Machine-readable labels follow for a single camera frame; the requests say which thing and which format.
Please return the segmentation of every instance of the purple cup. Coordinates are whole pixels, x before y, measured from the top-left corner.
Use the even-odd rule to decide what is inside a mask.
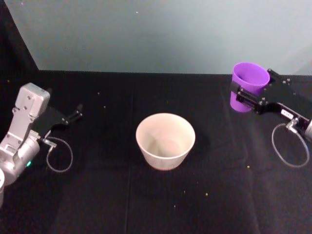
[[[258,96],[264,89],[264,86],[269,83],[270,75],[263,67],[255,63],[242,62],[233,67],[232,81]],[[231,107],[238,112],[247,112],[251,110],[250,107],[236,101],[236,94],[233,92],[231,92],[230,104]]]

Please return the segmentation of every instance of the gray cable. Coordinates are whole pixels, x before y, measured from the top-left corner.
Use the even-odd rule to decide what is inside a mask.
[[[47,138],[48,138],[48,139],[58,140],[58,141],[60,141],[60,142],[63,142],[63,143],[68,147],[68,149],[69,149],[69,151],[70,151],[70,157],[71,157],[69,166],[68,166],[66,169],[64,169],[64,170],[58,170],[58,169],[53,168],[53,167],[51,166],[51,164],[49,163],[49,156],[50,156],[50,153],[52,152],[52,151],[49,151],[48,154],[47,154],[47,158],[46,158],[48,167],[49,167],[52,171],[57,172],[57,173],[63,173],[63,172],[68,171],[68,170],[72,167],[72,165],[73,165],[73,160],[74,160],[74,155],[73,155],[72,148],[71,148],[70,145],[69,145],[65,140],[63,140],[63,139],[60,139],[60,138],[57,138],[57,137],[53,137],[53,136],[48,136]]]
[[[286,126],[285,123],[281,123],[281,124],[278,124],[274,129],[273,129],[273,132],[272,132],[272,145],[273,145],[273,148],[276,152],[276,154],[279,156],[279,158],[283,161],[283,163],[285,163],[287,166],[289,167],[292,167],[292,168],[302,168],[304,167],[305,165],[308,164],[309,160],[310,160],[310,152],[309,152],[309,149],[308,149],[308,146],[307,144],[305,143],[304,139],[302,138],[302,136],[297,132],[295,133],[299,139],[301,140],[305,150],[306,150],[306,153],[307,153],[307,160],[303,163],[303,164],[300,164],[300,165],[294,165],[294,164],[291,164],[291,163],[288,163],[283,157],[282,155],[279,153],[279,151],[277,150],[276,146],[275,146],[275,143],[274,143],[274,133],[275,131],[281,127],[281,126]]]

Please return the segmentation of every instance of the light blue wall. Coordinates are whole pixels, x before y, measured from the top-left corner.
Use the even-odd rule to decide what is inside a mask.
[[[6,0],[40,69],[312,74],[312,0]]]

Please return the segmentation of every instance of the black bracket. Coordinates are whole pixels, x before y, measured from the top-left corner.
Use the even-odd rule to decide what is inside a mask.
[[[54,129],[64,129],[72,122],[79,120],[82,117],[82,104],[69,116],[65,116],[60,111],[48,106],[45,112],[40,115],[34,122],[32,130],[39,133],[41,137]]]
[[[236,82],[231,83],[230,90],[236,94],[236,100],[251,107],[257,114],[274,112],[290,120],[298,118],[297,126],[306,130],[312,118],[312,102],[298,95],[291,88],[291,79],[283,77],[268,69],[270,82],[259,96],[243,89]]]

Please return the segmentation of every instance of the black tablecloth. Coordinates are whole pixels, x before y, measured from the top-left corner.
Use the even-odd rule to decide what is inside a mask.
[[[291,77],[312,99],[309,77]],[[84,117],[65,132],[72,169],[51,172],[42,148],[20,178],[5,188],[0,233],[312,233],[312,165],[282,164],[271,133],[274,114],[240,114],[230,108],[229,75],[38,72],[2,74],[4,136],[19,88],[51,87],[50,105]],[[175,170],[161,172],[144,160],[135,140],[147,116],[169,112],[186,118],[196,142]],[[305,157],[300,141],[276,132],[276,144],[294,163]],[[61,146],[51,156],[69,160]]]

